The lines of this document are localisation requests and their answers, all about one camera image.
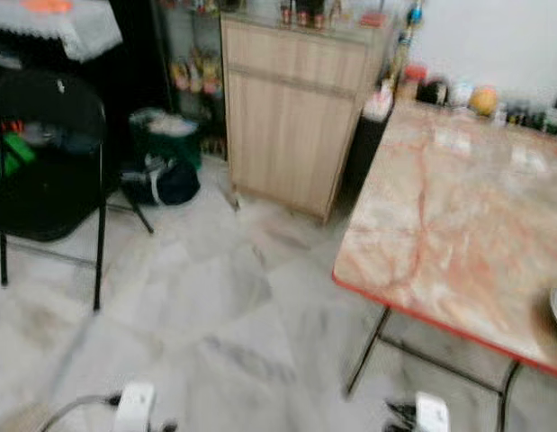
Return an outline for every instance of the power cord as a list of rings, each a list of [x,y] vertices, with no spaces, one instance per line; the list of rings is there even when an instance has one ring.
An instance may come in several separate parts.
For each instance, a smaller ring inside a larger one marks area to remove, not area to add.
[[[89,395],[89,396],[83,396],[81,398],[78,398],[73,402],[70,402],[68,405],[65,405],[64,407],[59,409],[56,413],[54,413],[52,417],[50,417],[46,421],[46,423],[44,423],[44,425],[42,425],[42,427],[38,429],[37,432],[47,432],[50,428],[52,428],[52,426],[55,423],[57,423],[60,419],[66,416],[70,411],[78,407],[81,407],[83,405],[101,403],[103,405],[108,405],[113,408],[116,408],[120,403],[121,395],[122,393],[120,392],[120,393],[111,394],[110,396]]]

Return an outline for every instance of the red table edge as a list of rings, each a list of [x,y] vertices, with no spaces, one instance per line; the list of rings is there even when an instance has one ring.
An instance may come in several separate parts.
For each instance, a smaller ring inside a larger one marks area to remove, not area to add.
[[[506,357],[510,357],[512,359],[515,359],[515,360],[519,361],[520,363],[522,363],[524,365],[530,365],[530,366],[533,366],[535,368],[541,369],[541,370],[547,372],[548,374],[557,376],[557,369],[553,368],[552,366],[548,366],[546,364],[539,364],[534,360],[531,360],[529,358],[526,358],[526,357],[523,357],[519,354],[516,354],[512,351],[509,351],[508,349],[506,349],[502,346],[498,346],[496,344],[493,344],[492,342],[489,342],[486,339],[482,339],[481,337],[477,337],[477,336],[474,336],[474,335],[471,335],[471,334],[468,334],[468,333],[464,333],[463,331],[461,331],[457,328],[450,327],[450,326],[444,324],[441,321],[429,318],[429,317],[427,317],[427,316],[425,316],[421,313],[418,313],[414,310],[410,310],[408,308],[405,308],[404,306],[401,306],[397,303],[393,303],[393,302],[387,301],[387,300],[385,300],[381,297],[377,297],[370,292],[367,292],[363,289],[360,289],[360,288],[357,288],[357,287],[351,285],[350,283],[346,283],[346,282],[337,278],[334,269],[332,269],[332,280],[334,281],[334,283],[336,285],[339,285],[343,288],[346,288],[347,290],[352,291],[354,293],[358,293],[358,294],[362,295],[363,297],[365,297],[368,300],[383,304],[384,306],[388,306],[389,308],[394,309],[398,312],[404,313],[405,315],[409,315],[410,317],[415,318],[416,320],[420,320],[422,322],[425,322],[426,324],[430,324],[433,327],[437,327],[441,330],[445,330],[445,331],[448,331],[450,333],[453,333],[454,335],[458,336],[459,338],[469,339],[472,342],[476,342],[479,345],[483,345],[487,348],[490,348],[493,351],[499,352]]]

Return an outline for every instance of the marble tabletop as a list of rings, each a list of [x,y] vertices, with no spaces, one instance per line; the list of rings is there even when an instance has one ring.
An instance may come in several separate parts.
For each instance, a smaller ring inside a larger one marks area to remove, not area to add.
[[[557,139],[398,102],[333,277],[557,374]]]

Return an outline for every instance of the white wall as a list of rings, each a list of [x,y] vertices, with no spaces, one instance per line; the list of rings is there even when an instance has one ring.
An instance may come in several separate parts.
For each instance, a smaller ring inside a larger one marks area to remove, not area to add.
[[[495,86],[502,95],[552,103],[557,0],[426,0],[410,59],[433,74],[465,77]]]

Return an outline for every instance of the green bag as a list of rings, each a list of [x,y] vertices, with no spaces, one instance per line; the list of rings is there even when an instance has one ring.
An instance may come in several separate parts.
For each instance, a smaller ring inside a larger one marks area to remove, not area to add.
[[[6,175],[14,173],[22,164],[30,164],[36,155],[30,147],[16,133],[4,136],[4,170]]]

